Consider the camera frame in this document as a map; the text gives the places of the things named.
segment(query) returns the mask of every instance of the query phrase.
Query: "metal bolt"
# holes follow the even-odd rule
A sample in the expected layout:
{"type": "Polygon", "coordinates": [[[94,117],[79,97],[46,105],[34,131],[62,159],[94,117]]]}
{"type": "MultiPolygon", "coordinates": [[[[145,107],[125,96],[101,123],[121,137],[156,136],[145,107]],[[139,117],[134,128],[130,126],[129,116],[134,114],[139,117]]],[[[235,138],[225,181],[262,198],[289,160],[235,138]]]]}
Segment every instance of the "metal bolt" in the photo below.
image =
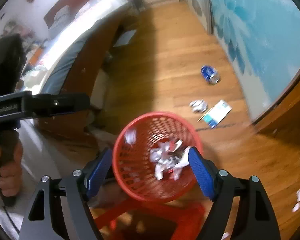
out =
{"type": "Polygon", "coordinates": [[[75,177],[79,177],[80,175],[82,174],[82,171],[81,170],[75,170],[72,175],[75,176],[75,177]]]}
{"type": "Polygon", "coordinates": [[[251,177],[251,180],[252,180],[253,182],[258,182],[258,181],[259,181],[259,178],[258,178],[257,176],[252,176],[252,177],[251,177]]]}
{"type": "Polygon", "coordinates": [[[228,176],[228,172],[225,171],[225,170],[220,170],[220,171],[219,171],[219,174],[220,174],[222,177],[228,176]]]}
{"type": "Polygon", "coordinates": [[[47,175],[45,175],[45,176],[43,176],[42,178],[41,178],[41,181],[42,182],[46,182],[46,181],[48,181],[49,180],[49,176],[47,176],[47,175]]]}

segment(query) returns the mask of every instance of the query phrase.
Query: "red plastic basket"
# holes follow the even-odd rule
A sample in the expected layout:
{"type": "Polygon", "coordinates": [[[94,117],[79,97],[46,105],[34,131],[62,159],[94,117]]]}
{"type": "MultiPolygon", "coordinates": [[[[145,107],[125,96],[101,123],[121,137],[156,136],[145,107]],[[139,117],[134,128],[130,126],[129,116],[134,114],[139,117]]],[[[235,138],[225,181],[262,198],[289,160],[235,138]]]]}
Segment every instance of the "red plastic basket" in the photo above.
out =
{"type": "Polygon", "coordinates": [[[139,116],[120,133],[113,150],[113,169],[121,188],[139,201],[165,203],[188,192],[196,179],[190,166],[182,169],[178,180],[154,176],[155,165],[149,161],[149,151],[158,141],[181,139],[184,145],[195,146],[202,154],[202,143],[192,125],[168,112],[151,112],[139,116]],[[132,146],[125,142],[125,132],[136,129],[137,140],[132,146]]]}

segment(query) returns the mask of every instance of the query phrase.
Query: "basket rim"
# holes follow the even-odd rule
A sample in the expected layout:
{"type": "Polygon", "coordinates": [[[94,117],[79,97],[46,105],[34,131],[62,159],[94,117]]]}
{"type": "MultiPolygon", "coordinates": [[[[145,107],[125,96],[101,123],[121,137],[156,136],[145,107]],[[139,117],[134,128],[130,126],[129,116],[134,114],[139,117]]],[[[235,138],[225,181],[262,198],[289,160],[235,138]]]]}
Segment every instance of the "basket rim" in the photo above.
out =
{"type": "Polygon", "coordinates": [[[152,197],[144,197],[144,196],[140,196],[136,193],[134,193],[129,187],[128,185],[123,181],[123,179],[121,178],[120,171],[118,168],[118,149],[119,149],[119,142],[123,139],[125,132],[131,128],[132,126],[134,126],[135,123],[139,122],[140,120],[147,118],[147,117],[170,117],[172,119],[175,119],[179,122],[181,122],[184,126],[187,127],[187,129],[190,131],[190,133],[192,134],[192,136],[194,137],[194,141],[196,142],[196,147],[198,149],[198,151],[200,152],[201,155],[203,155],[203,146],[202,146],[202,142],[201,139],[197,133],[197,131],[194,129],[194,127],[184,118],[172,113],[172,112],[164,112],[164,111],[155,111],[155,112],[149,112],[143,115],[140,115],[139,117],[137,117],[136,119],[134,119],[133,121],[131,121],[128,125],[126,125],[125,128],[122,129],[122,131],[120,132],[119,136],[116,139],[116,142],[114,144],[114,149],[113,149],[113,158],[112,158],[112,168],[114,171],[114,176],[119,184],[119,186],[132,198],[139,200],[139,201],[150,201],[150,202],[156,202],[156,203],[166,203],[166,202],[170,202],[172,200],[178,199],[179,197],[181,197],[184,193],[188,192],[193,186],[194,184],[197,182],[195,176],[192,179],[192,181],[186,186],[184,187],[182,190],[180,190],[177,194],[169,197],[169,198],[152,198],[152,197]]]}

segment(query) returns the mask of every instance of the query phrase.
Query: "black handle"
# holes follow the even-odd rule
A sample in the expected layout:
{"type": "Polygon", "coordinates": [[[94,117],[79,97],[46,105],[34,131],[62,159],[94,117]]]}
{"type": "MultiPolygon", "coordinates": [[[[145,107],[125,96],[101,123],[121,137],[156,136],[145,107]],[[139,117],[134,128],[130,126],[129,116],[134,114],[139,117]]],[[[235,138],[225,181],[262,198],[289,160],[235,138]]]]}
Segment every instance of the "black handle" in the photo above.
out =
{"type": "MultiPolygon", "coordinates": [[[[1,166],[13,161],[13,152],[18,143],[19,133],[15,130],[0,131],[0,147],[1,147],[1,157],[0,157],[0,168],[1,166]]],[[[3,204],[7,207],[11,207],[16,202],[16,197],[6,197],[2,194],[0,189],[0,197],[3,204]]]]}

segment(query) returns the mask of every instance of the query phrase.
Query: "blue can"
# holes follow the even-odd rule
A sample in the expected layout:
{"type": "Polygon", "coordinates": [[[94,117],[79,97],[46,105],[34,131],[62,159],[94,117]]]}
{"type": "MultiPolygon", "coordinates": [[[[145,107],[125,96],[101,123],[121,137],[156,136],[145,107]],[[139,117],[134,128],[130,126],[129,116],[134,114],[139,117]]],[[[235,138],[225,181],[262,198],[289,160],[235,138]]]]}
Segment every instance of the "blue can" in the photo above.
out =
{"type": "Polygon", "coordinates": [[[203,67],[201,68],[201,75],[210,85],[215,85],[220,80],[220,75],[218,71],[215,68],[208,65],[203,65],[203,67]]]}

